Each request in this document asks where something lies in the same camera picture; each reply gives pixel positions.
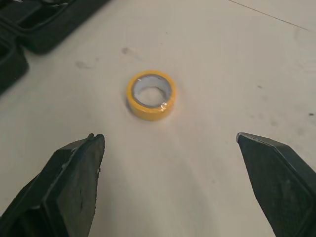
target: black plastic case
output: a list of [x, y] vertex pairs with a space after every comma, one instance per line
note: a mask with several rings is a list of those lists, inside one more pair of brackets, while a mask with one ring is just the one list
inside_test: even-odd
[[0, 89], [28, 68], [19, 45], [36, 54], [51, 51], [109, 0], [0, 0]]

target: tape roll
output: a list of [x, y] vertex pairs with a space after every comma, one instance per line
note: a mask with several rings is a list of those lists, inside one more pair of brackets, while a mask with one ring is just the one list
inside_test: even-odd
[[[164, 102], [151, 106], [140, 102], [135, 95], [148, 87], [157, 87], [164, 93]], [[173, 80], [165, 73], [145, 71], [135, 75], [126, 89], [128, 104], [132, 112], [139, 118], [156, 121], [170, 113], [176, 97], [176, 87]]]

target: white cardboard core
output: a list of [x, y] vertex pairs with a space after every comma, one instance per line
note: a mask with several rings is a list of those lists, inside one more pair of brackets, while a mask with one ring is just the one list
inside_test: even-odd
[[133, 86], [133, 96], [142, 106], [154, 108], [169, 100], [171, 86], [168, 81], [158, 75], [147, 75], [139, 78]]

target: white floor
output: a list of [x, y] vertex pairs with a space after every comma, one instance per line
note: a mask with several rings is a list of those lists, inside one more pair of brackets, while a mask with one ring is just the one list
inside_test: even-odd
[[[91, 237], [273, 237], [235, 136], [284, 142], [316, 169], [316, 2], [236, 1], [301, 28], [228, 0], [113, 0], [50, 54], [26, 53], [0, 98], [0, 213], [93, 132], [106, 152]], [[158, 122], [125, 106], [148, 69], [178, 88]]]

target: dark stain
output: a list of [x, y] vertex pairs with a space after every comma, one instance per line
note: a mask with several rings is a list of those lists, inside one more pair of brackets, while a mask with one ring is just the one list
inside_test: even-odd
[[80, 68], [80, 69], [90, 69], [91, 66], [88, 66], [85, 62], [83, 61], [76, 61], [75, 62], [75, 65], [77, 68]]
[[304, 136], [304, 134], [305, 134], [305, 131], [301, 128], [301, 127], [299, 127], [297, 130], [296, 130], [296, 133], [297, 133], [297, 135], [299, 135], [299, 136]]
[[272, 127], [277, 127], [277, 126], [278, 126], [278, 123], [277, 123], [277, 121], [275, 121], [275, 120], [271, 120], [271, 121], [270, 121], [270, 125], [271, 125]]
[[127, 47], [126, 47], [126, 48], [122, 48], [122, 53], [123, 53], [123, 54], [127, 54], [127, 53], [129, 52], [129, 50], [130, 50], [130, 49], [127, 48]]

